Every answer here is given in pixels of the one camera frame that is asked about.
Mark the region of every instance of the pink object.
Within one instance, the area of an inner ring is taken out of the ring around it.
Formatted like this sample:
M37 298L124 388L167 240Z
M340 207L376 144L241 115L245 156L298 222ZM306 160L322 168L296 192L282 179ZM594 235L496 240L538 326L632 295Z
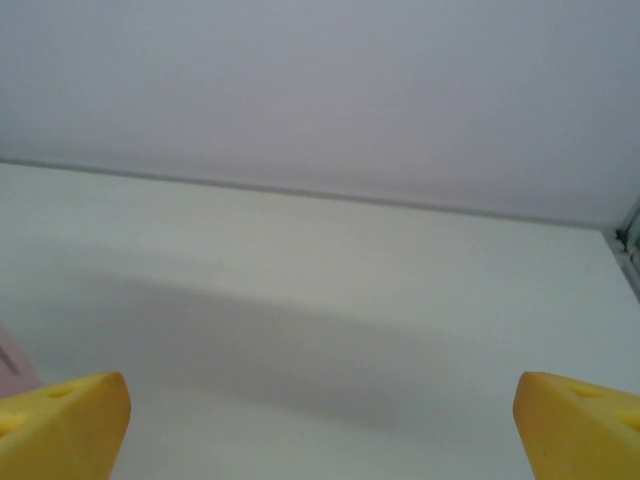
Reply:
M9 333L0 327L0 398L42 386L27 355Z

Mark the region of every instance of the hole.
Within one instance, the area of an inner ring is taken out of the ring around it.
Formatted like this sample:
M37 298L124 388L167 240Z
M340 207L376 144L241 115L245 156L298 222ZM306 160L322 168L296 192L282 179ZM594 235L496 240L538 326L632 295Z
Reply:
M55 390L51 390L49 393L47 393L47 397L49 398L61 398L64 397L66 395L69 395L71 392L73 392L75 390L75 387L60 387L57 388Z
M640 413L623 413L618 415L618 418L622 420L623 423L633 428L636 432L640 433Z
M569 390L578 395L579 397L584 398L598 398L604 397L604 393L596 390L594 387L589 387L587 385L569 385Z
M0 417L0 438L18 428L24 422L24 417Z

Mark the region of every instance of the white surface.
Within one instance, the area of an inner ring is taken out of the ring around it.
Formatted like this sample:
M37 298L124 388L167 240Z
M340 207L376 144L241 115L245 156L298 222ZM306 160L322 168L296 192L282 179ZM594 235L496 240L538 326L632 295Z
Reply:
M617 226L637 0L22 0L0 155Z
M600 233L0 166L2 321L121 370L116 479L530 479L519 375L640 391Z

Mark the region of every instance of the white wall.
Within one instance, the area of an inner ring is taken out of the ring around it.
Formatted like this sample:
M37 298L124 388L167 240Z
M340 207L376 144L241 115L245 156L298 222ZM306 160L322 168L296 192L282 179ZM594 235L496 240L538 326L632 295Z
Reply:
M595 230L0 165L0 320L48 381L124 373L114 478L530 479L547 370L640 392Z
M0 155L614 224L637 0L24 0Z

